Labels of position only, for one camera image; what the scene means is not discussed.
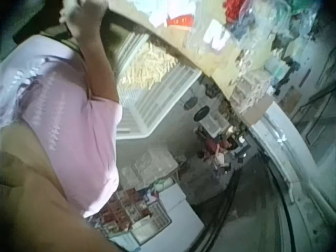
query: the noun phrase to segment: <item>white plastic crate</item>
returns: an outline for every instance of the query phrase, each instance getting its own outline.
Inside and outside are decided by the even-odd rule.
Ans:
[[[144,34],[131,34],[127,38],[117,57],[119,77],[147,39]],[[123,116],[117,127],[117,140],[148,137],[201,73],[199,69],[177,64],[151,90],[119,88]]]

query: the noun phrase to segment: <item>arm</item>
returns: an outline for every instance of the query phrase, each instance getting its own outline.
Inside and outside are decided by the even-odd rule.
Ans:
[[[221,146],[219,146],[219,144],[217,144],[215,156],[218,156],[220,148],[221,148]]]
[[[114,74],[105,55],[100,37],[96,37],[91,41],[81,41],[78,44],[86,61],[86,70],[92,94],[119,102]]]
[[[119,102],[117,84],[99,32],[107,6],[106,0],[64,0],[60,22],[67,23],[84,55],[92,94]]]

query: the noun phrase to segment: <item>black wire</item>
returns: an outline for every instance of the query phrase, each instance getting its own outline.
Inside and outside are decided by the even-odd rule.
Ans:
[[[223,213],[222,213],[222,216],[221,216],[221,220],[219,222],[219,226],[214,234],[214,237],[212,239],[212,241],[210,242],[209,246],[207,247],[207,249],[205,250],[205,252],[210,252],[210,250],[213,248],[219,234],[221,233],[221,230],[224,226],[224,223],[225,223],[225,220],[226,220],[226,217],[227,217],[227,214],[231,208],[231,205],[232,205],[232,202],[234,200],[234,197],[235,197],[235,194],[236,194],[236,191],[237,191],[237,187],[238,187],[238,184],[239,184],[239,178],[240,178],[240,173],[237,174],[238,176],[238,179],[237,179],[237,182],[236,184],[234,185],[234,188],[233,190],[231,191],[231,197],[229,197],[229,200],[228,200],[228,204],[226,204],[226,208],[223,209]]]
[[[231,188],[232,183],[234,181],[235,181],[234,179],[232,179],[230,181],[230,183],[229,183],[226,191],[228,191]],[[208,232],[210,231],[210,229],[213,228],[214,230],[212,230],[211,236],[207,240],[206,244],[203,246],[202,251],[204,250],[204,248],[206,248],[206,246],[208,246],[209,242],[212,240],[213,236],[216,234],[216,231],[217,231],[218,227],[219,228],[221,227],[220,222],[218,220],[221,219],[222,212],[224,211],[223,209],[224,209],[226,203],[227,203],[227,197],[225,196],[225,193],[224,193],[223,201],[219,204],[219,207],[218,207],[216,213],[214,214],[214,217],[212,218],[212,220],[210,221],[210,223],[202,230],[202,233],[199,235],[198,239],[194,242],[194,244],[190,247],[190,249],[188,250],[188,252],[194,252],[194,251],[196,251],[196,249],[203,242],[204,237],[208,234]]]

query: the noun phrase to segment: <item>round black object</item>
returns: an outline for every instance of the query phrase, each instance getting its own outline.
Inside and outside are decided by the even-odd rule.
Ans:
[[[188,111],[188,110],[191,110],[193,107],[196,106],[198,102],[198,98],[196,96],[193,96],[191,97],[189,100],[187,100],[185,103],[184,103],[184,110],[185,111]]]
[[[199,122],[204,119],[210,112],[209,106],[204,106],[194,115],[194,121]]]

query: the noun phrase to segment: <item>black cable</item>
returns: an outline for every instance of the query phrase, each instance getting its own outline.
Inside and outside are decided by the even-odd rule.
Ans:
[[[287,224],[288,224],[288,230],[289,230],[289,237],[290,237],[290,247],[291,247],[291,252],[296,252],[296,247],[295,247],[295,238],[294,238],[294,232],[293,232],[293,225],[292,222],[290,220],[290,215],[289,215],[289,211],[286,205],[286,201],[285,201],[285,197],[281,191],[279,182],[277,181],[272,169],[269,167],[268,165],[268,170],[270,171],[272,178],[273,178],[273,182],[274,182],[274,186],[276,187],[276,189],[278,190],[278,193],[280,195],[281,198],[281,202],[283,205],[283,209],[285,211],[285,215],[286,215],[286,220],[287,220]]]
[[[216,242],[216,240],[217,240],[217,238],[218,238],[219,234],[221,233],[221,230],[224,226],[227,214],[228,214],[228,212],[231,208],[232,202],[234,200],[234,197],[235,197],[235,194],[236,194],[236,191],[237,191],[237,187],[238,187],[238,184],[239,184],[240,173],[237,176],[238,176],[238,180],[237,180],[236,184],[234,185],[233,190],[231,191],[231,197],[229,197],[229,203],[226,205],[226,209],[223,210],[222,219],[220,220],[219,227],[216,230],[215,235],[214,235],[212,241],[210,242],[208,248],[205,250],[205,252],[210,252],[210,250],[213,248],[213,246],[214,246],[214,244],[215,244],[215,242]]]
[[[234,178],[236,178],[235,174],[237,172],[233,173],[232,179],[227,187],[227,189],[225,190],[226,192],[232,187],[233,182],[235,181]],[[214,215],[214,217],[212,218],[212,220],[210,221],[210,223],[203,229],[202,233],[199,235],[199,237],[197,238],[197,240],[194,242],[194,244],[190,247],[190,249],[188,250],[188,252],[194,252],[196,251],[196,249],[200,246],[200,244],[203,242],[204,237],[208,234],[208,232],[210,231],[211,228],[214,228],[214,230],[211,233],[211,236],[209,237],[209,239],[207,240],[206,244],[203,246],[203,249],[209,244],[209,242],[212,240],[213,236],[215,235],[217,228],[220,227],[219,225],[219,219],[222,216],[222,210],[224,209],[226,203],[227,203],[227,197],[225,196],[225,192],[224,192],[224,196],[223,196],[223,201],[219,204],[218,209]]]

